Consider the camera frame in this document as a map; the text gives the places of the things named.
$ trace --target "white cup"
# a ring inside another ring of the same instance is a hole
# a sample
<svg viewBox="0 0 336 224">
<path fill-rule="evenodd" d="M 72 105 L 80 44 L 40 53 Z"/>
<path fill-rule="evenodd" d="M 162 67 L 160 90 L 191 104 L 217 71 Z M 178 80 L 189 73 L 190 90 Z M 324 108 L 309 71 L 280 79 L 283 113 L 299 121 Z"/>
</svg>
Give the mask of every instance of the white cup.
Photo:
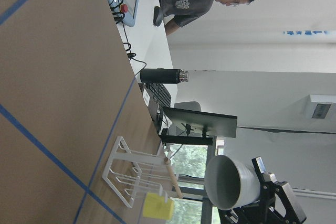
<svg viewBox="0 0 336 224">
<path fill-rule="evenodd" d="M 254 168 L 224 155 L 209 161 L 204 179 L 210 201 L 221 210 L 250 204 L 260 195 L 260 183 Z"/>
</svg>

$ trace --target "keyboard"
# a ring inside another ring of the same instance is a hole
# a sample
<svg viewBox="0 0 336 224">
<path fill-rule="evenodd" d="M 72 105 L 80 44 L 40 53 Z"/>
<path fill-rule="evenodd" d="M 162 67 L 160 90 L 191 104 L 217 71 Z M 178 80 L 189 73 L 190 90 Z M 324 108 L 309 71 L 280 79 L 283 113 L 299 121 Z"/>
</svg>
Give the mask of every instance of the keyboard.
<svg viewBox="0 0 336 224">
<path fill-rule="evenodd" d="M 159 101 L 162 107 L 169 107 L 172 97 L 167 88 L 161 83 L 145 83 L 146 88 L 153 92 L 154 99 Z"/>
</svg>

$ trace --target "black thermos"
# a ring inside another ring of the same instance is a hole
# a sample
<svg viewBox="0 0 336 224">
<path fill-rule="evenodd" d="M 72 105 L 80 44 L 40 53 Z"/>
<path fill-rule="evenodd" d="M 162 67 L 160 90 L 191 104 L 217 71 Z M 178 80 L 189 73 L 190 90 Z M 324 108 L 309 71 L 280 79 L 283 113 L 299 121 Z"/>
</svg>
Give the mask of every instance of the black thermos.
<svg viewBox="0 0 336 224">
<path fill-rule="evenodd" d="M 143 83 L 180 83 L 188 81 L 188 71 L 181 69 L 145 68 L 140 71 Z"/>
</svg>

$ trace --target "glasses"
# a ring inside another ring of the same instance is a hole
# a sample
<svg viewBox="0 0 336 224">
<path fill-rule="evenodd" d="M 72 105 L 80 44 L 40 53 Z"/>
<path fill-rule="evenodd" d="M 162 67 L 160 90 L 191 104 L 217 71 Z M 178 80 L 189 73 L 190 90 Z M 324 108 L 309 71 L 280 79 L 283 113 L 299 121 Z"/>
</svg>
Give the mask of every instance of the glasses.
<svg viewBox="0 0 336 224">
<path fill-rule="evenodd" d="M 237 5 L 239 5 L 238 0 L 236 0 L 236 2 L 230 3 L 230 6 L 233 7 L 237 7 Z"/>
</svg>

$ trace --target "red button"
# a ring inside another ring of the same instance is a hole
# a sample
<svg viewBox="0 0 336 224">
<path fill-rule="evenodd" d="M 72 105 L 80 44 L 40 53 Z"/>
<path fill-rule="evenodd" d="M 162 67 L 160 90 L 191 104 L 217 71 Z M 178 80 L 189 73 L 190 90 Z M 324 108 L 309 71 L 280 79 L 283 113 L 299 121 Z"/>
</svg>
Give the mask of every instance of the red button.
<svg viewBox="0 0 336 224">
<path fill-rule="evenodd" d="M 123 12 L 123 13 L 126 13 L 128 12 L 128 7 L 126 4 L 122 4 L 120 5 L 120 11 Z"/>
</svg>

